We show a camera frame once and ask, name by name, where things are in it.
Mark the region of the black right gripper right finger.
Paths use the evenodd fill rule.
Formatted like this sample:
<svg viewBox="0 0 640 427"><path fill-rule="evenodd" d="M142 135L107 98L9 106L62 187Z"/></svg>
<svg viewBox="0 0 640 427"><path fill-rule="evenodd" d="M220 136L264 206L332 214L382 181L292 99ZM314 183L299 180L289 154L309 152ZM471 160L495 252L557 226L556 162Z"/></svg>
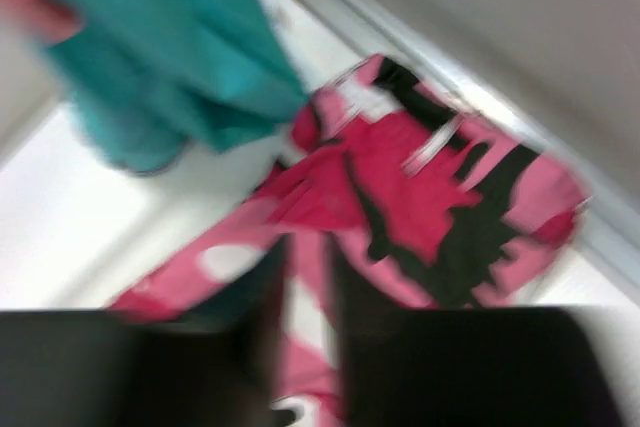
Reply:
<svg viewBox="0 0 640 427"><path fill-rule="evenodd" d="M639 362L598 307L419 309L332 250L348 426L635 426Z"/></svg>

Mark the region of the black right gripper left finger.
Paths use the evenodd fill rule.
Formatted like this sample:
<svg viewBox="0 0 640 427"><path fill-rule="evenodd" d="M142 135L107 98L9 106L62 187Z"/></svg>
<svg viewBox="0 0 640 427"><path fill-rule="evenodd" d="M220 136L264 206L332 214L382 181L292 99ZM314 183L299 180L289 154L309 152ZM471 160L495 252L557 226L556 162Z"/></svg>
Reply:
<svg viewBox="0 0 640 427"><path fill-rule="evenodd" d="M5 426L270 426L288 245L162 322L106 310L1 316Z"/></svg>

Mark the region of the pink camouflage trousers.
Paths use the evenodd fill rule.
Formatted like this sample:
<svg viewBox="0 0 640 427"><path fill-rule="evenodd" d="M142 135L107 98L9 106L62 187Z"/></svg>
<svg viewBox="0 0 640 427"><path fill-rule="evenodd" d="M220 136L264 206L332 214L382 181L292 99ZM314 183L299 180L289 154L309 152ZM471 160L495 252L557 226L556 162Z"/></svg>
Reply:
<svg viewBox="0 0 640 427"><path fill-rule="evenodd" d="M232 212L113 302L142 319L193 314L287 236L283 426L341 422L331 245L405 306L503 306L571 241L588 197L559 160L379 54L319 88L290 138L299 160L278 157Z"/></svg>

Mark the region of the pink plastic hanger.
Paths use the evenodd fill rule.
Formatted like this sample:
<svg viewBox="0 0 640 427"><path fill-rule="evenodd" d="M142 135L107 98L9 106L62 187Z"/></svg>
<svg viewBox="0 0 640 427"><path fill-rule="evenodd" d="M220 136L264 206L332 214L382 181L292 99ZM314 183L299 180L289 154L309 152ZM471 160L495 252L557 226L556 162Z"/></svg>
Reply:
<svg viewBox="0 0 640 427"><path fill-rule="evenodd" d="M31 35L52 44L66 41L83 25L74 10L60 0L1 0L1 11Z"/></svg>

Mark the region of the teal shorts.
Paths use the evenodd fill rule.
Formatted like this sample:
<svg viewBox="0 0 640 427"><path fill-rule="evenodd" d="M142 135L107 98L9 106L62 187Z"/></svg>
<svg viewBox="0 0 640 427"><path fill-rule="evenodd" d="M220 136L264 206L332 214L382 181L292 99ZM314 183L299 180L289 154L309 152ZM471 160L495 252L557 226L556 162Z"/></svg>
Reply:
<svg viewBox="0 0 640 427"><path fill-rule="evenodd" d="M110 164L170 165L192 142L215 151L271 135L308 93L261 0L60 0L82 29L27 34L69 89Z"/></svg>

